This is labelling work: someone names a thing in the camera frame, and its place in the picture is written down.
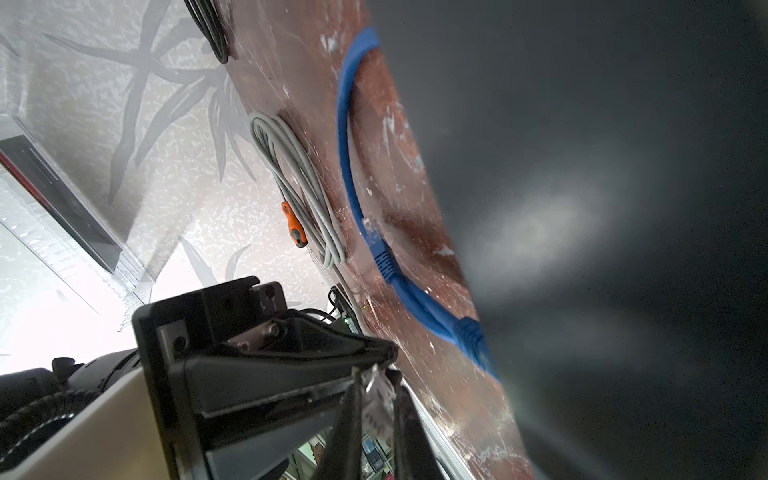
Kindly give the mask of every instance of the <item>screw hole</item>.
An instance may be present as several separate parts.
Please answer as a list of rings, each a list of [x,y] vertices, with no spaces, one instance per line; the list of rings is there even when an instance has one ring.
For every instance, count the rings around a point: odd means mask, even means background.
[[[182,353],[186,348],[187,348],[187,339],[185,339],[182,336],[176,337],[176,339],[174,340],[174,352],[178,355],[179,353]]]

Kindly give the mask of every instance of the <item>coiled gray cable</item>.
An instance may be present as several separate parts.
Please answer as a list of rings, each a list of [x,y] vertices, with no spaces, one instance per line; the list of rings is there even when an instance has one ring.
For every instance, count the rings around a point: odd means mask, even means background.
[[[272,118],[260,111],[254,111],[248,123],[251,137],[261,153],[264,165],[275,177],[277,186],[304,227],[304,233],[314,242],[323,257],[323,267],[329,269],[344,263],[346,253],[339,234],[339,221],[333,213],[325,190],[320,185],[315,167],[299,139],[280,117]],[[283,174],[280,164],[277,163],[276,152],[299,182],[309,210]]]

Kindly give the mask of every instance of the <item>leaf pattern wallpaper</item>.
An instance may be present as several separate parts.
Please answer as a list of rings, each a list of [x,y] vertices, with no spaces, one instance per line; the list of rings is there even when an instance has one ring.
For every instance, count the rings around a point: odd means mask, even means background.
[[[165,296],[256,275],[325,308],[329,286],[287,235],[247,113],[183,0],[3,2],[0,88],[0,113],[150,275],[194,274]]]

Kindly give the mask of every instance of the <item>screwdriver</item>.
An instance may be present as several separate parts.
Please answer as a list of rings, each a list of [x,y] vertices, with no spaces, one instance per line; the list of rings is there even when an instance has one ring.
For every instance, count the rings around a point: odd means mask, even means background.
[[[288,233],[290,233],[290,237],[293,239],[293,242],[299,248],[306,247],[306,234],[304,233],[304,227],[301,226],[301,222],[299,222],[299,219],[296,218],[296,214],[293,212],[293,209],[291,209],[287,201],[282,202],[280,206],[283,207],[283,213],[286,214],[286,218],[288,219]]]

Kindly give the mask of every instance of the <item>blue cable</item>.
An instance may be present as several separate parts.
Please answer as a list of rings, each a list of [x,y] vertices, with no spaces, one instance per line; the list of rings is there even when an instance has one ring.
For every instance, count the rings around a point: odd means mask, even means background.
[[[344,180],[349,207],[360,234],[365,239],[376,266],[384,280],[392,285],[398,298],[408,311],[438,338],[456,345],[478,367],[496,377],[488,345],[480,323],[465,317],[457,319],[424,290],[421,290],[400,270],[392,249],[375,230],[368,231],[363,223],[362,208],[355,192],[352,168],[349,165],[349,138],[346,134],[349,98],[355,81],[357,66],[366,53],[379,47],[379,38],[373,27],[363,29],[352,40],[344,57],[339,75],[339,92],[336,96],[336,136],[339,141],[339,164]]]

